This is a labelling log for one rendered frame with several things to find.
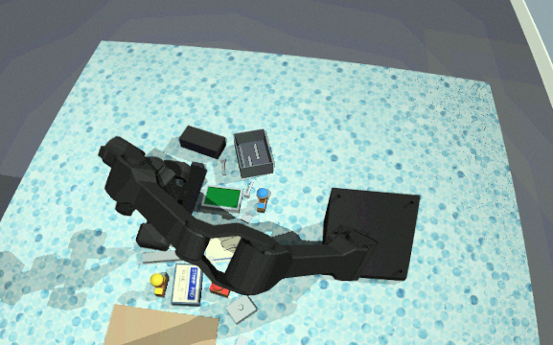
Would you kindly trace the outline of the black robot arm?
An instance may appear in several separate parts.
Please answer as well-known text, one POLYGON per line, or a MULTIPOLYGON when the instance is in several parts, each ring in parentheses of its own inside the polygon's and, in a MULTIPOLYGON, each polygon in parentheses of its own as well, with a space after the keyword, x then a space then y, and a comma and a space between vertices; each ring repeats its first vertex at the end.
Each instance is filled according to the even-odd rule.
POLYGON ((378 246, 367 232, 345 225, 323 244, 279 244, 240 223, 215 225, 195 218, 167 194, 175 172, 161 158, 145 156, 121 136, 101 146, 98 156, 111 167, 104 189, 118 213, 132 216, 136 209, 172 245, 177 258, 198 266, 215 286, 241 295, 270 291, 284 278, 316 274, 358 281, 378 246), (241 238, 222 272, 204 252, 210 239, 231 236, 241 238))

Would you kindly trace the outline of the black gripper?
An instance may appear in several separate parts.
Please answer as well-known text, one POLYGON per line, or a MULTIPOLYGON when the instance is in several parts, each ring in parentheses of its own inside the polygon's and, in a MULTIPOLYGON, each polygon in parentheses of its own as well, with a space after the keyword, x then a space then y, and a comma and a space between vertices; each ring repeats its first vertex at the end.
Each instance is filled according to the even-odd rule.
MULTIPOLYGON (((168 168, 175 172, 175 177, 167 194, 181 206, 186 189, 176 186, 176 179, 182 179, 183 182, 187 183, 191 174, 191 167, 186 162, 181 161, 164 160, 164 162, 168 168)), ((169 250, 171 245, 148 221, 147 223, 140 223, 135 241, 140 247, 164 252, 169 250)))

